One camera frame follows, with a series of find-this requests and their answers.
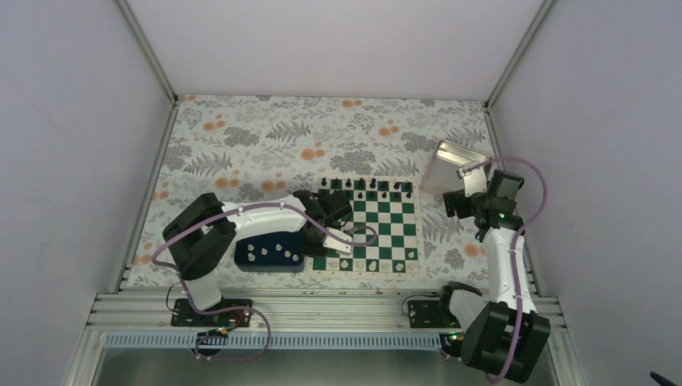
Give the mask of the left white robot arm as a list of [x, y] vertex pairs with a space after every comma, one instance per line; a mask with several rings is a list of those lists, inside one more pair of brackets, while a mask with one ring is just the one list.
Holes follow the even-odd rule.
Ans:
[[162, 231], [168, 250], [194, 302], [192, 315], [205, 326], [224, 314], [223, 297], [214, 273], [230, 246], [237, 252], [254, 247], [268, 257], [284, 253], [324, 257], [330, 251], [351, 253], [352, 237], [336, 222], [352, 213], [342, 192], [321, 195], [295, 191], [257, 203], [223, 203], [213, 193], [195, 199]]

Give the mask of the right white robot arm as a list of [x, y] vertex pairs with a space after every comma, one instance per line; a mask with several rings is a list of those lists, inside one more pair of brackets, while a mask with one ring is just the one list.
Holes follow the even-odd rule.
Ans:
[[474, 219], [475, 238], [487, 254], [489, 298], [483, 300], [471, 285], [451, 281], [442, 287], [435, 314], [443, 326], [462, 328], [458, 357], [466, 366], [484, 372], [494, 384], [522, 384], [551, 333], [524, 279], [525, 222], [515, 214], [524, 179], [501, 170], [488, 176], [472, 166], [461, 168], [458, 176], [464, 188], [443, 195], [446, 214]]

